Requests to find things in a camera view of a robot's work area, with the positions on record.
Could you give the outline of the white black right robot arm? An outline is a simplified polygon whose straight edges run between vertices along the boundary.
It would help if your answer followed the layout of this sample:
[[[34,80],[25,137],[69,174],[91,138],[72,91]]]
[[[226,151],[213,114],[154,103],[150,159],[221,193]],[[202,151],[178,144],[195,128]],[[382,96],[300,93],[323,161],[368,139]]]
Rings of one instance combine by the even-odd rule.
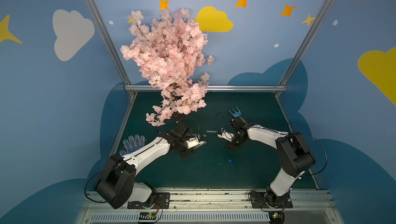
[[[227,140],[227,146],[237,151],[248,140],[258,141],[277,150],[280,170],[264,193],[251,191],[248,194],[253,208],[290,209],[293,207],[290,190],[294,183],[316,164],[316,157],[310,149],[307,136],[300,132],[282,132],[249,124],[242,117],[236,116],[230,121],[234,132],[221,128],[219,138]]]

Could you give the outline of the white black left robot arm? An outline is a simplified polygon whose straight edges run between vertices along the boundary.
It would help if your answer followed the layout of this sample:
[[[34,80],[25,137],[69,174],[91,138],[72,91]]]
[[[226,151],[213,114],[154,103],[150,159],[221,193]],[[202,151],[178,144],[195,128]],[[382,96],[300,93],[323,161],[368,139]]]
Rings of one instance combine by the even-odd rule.
[[[206,135],[194,133],[179,121],[170,131],[159,133],[144,147],[130,153],[114,154],[108,158],[104,168],[94,175],[93,190],[113,209],[128,204],[130,209],[166,209],[167,204],[157,196],[157,189],[146,182],[137,183],[136,176],[156,159],[170,151],[179,152],[182,158],[203,146]]]

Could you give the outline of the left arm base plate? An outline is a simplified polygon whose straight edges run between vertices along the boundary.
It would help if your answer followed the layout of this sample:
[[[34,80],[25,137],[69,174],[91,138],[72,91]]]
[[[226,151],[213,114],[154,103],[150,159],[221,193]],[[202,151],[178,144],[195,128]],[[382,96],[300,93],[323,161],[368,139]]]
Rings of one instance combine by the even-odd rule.
[[[128,202],[128,209],[168,209],[170,203],[170,193],[156,193],[152,194],[146,202],[130,201]]]

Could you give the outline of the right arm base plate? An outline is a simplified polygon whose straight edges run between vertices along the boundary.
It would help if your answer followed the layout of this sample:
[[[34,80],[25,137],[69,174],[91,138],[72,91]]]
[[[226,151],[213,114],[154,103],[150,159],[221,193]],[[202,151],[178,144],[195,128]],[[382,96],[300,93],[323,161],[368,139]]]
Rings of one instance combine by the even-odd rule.
[[[248,194],[254,209],[291,209],[293,204],[290,198],[290,192],[282,196],[277,196],[273,192],[256,192],[251,191]]]

